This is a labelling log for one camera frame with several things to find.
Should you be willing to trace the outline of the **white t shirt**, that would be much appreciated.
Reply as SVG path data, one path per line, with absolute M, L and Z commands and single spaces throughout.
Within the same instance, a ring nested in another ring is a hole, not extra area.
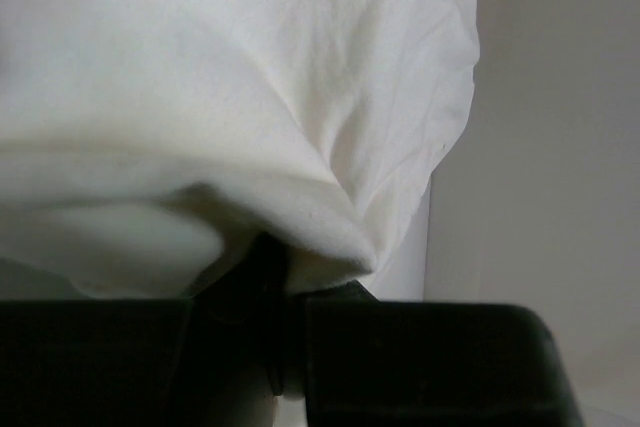
M 309 292 L 394 261 L 464 130 L 477 0 L 1 0 L 1 261 L 192 294 L 259 234 Z

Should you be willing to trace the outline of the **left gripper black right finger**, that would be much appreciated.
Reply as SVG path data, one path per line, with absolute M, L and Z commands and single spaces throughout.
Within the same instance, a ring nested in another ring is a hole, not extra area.
M 377 298 L 359 281 L 350 281 L 343 285 L 328 289 L 301 294 L 299 298 L 306 302 L 318 301 L 347 301 L 347 302 L 376 302 Z

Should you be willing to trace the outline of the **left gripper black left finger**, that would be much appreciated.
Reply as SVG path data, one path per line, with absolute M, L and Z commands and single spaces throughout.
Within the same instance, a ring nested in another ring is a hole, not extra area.
M 271 391 L 284 393 L 284 283 L 287 248 L 263 233 L 251 243 L 241 262 L 195 296 L 212 320 L 247 327 L 266 369 Z

